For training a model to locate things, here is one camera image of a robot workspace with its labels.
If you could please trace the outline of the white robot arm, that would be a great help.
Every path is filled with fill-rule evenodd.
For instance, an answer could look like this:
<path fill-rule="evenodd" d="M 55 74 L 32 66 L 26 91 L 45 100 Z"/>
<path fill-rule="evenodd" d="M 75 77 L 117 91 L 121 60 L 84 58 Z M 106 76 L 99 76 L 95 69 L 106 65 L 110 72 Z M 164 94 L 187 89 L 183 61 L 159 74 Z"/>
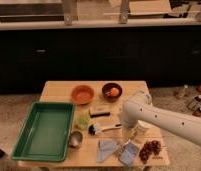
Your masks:
<path fill-rule="evenodd" d="M 122 103 L 119 119 L 128 128 L 145 121 L 201 146 L 201 118 L 154 107 L 151 95 L 141 90 Z"/>

